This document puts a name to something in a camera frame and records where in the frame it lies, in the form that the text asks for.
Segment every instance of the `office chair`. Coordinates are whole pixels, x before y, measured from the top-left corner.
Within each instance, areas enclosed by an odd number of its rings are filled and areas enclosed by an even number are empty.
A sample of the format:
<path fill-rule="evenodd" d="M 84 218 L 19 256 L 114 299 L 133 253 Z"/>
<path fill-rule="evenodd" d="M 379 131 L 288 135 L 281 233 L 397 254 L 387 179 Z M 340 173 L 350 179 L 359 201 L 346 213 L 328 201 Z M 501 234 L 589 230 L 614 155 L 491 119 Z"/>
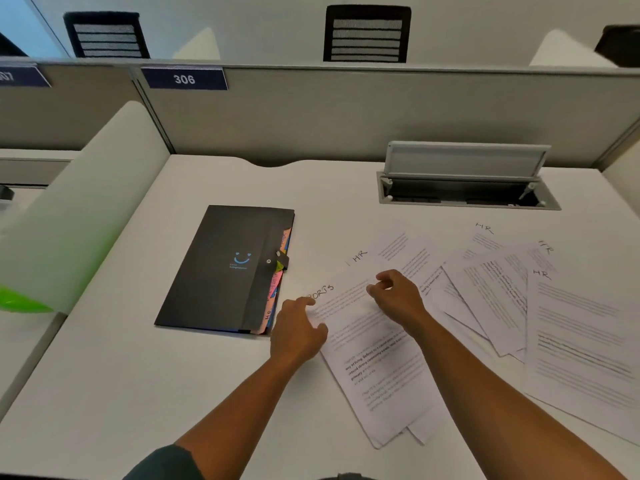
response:
<path fill-rule="evenodd" d="M 28 57 L 11 40 L 0 34 L 0 55 L 5 57 Z"/>
<path fill-rule="evenodd" d="M 640 67 L 640 25 L 607 25 L 595 51 L 619 67 Z"/>
<path fill-rule="evenodd" d="M 406 62 L 410 25 L 408 6 L 328 6 L 323 60 Z"/>
<path fill-rule="evenodd" d="M 149 58 L 139 13 L 70 11 L 64 21 L 76 57 Z"/>

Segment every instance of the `desk surface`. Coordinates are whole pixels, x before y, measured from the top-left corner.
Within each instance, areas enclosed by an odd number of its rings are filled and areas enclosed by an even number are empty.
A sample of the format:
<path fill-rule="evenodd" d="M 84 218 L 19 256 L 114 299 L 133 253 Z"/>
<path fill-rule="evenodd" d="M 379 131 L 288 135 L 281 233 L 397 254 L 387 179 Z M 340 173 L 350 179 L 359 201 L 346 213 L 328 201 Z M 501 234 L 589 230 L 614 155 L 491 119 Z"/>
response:
<path fill-rule="evenodd" d="M 558 212 L 380 205 L 381 168 L 329 161 L 261 168 L 232 158 L 172 156 L 0 423 L 0 471 L 120 478 L 267 359 L 267 339 L 153 325 L 209 204 L 296 210 L 283 298 L 308 293 L 393 219 L 449 249 L 478 221 L 521 239 L 546 239 L 604 286 L 640 293 L 640 219 L 596 170 L 543 170 L 563 208 Z M 496 359 L 493 368 L 520 387 L 522 364 L 515 359 Z M 622 473 L 640 478 L 640 448 L 543 407 Z M 426 446 L 401 435 L 373 449 L 316 357 L 287 387 L 243 478 L 348 471 L 381 480 L 483 478 L 453 423 Z"/>
<path fill-rule="evenodd" d="M 23 212 L 43 190 L 14 189 L 14 205 Z M 63 317 L 55 313 L 0 311 L 0 420 L 11 406 L 56 334 Z"/>

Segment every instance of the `expandable file folder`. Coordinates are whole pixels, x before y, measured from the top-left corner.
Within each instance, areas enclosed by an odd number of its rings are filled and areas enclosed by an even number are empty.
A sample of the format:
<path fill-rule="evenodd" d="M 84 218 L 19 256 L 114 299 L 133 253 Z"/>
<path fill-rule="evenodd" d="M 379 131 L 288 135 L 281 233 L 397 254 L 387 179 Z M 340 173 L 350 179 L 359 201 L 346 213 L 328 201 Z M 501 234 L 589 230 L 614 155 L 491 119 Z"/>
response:
<path fill-rule="evenodd" d="M 291 209 L 210 205 L 156 325 L 244 333 L 264 329 L 278 262 L 288 265 L 281 249 L 288 245 L 293 219 Z M 275 301 L 270 306 L 273 310 Z"/>

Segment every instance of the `stack of papers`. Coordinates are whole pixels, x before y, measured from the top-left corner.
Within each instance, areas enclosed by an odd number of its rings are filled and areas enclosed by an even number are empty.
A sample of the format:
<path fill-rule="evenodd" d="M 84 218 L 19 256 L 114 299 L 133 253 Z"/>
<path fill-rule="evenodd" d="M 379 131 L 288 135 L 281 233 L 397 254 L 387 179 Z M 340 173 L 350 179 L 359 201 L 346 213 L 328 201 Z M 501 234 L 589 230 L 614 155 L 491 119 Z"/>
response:
<path fill-rule="evenodd" d="M 329 329 L 322 354 L 373 446 L 405 429 L 425 444 L 450 419 L 420 347 L 366 292 L 391 268 L 487 366 L 482 341 L 525 364 L 526 393 L 640 444 L 638 304 L 598 293 L 547 241 L 498 234 L 478 223 L 446 255 L 396 224 L 313 294 L 309 318 Z"/>

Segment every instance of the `green object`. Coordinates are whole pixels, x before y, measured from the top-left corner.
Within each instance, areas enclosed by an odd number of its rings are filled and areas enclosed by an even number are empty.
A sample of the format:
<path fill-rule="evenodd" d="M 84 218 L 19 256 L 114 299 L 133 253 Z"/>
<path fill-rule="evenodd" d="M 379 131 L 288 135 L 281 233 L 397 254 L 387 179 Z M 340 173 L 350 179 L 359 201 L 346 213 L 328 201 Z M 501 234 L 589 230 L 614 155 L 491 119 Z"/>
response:
<path fill-rule="evenodd" d="M 31 298 L 0 286 L 0 310 L 14 313 L 47 313 L 53 310 Z"/>

